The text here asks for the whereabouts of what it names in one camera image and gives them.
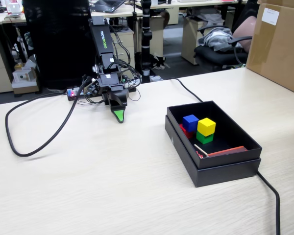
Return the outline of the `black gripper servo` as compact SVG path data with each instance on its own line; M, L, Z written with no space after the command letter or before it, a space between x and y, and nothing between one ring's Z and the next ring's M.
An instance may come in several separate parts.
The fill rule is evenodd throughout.
M129 97L128 89L120 83L117 73L101 74L97 79L98 94L107 93L112 114L118 123L124 122L124 111Z

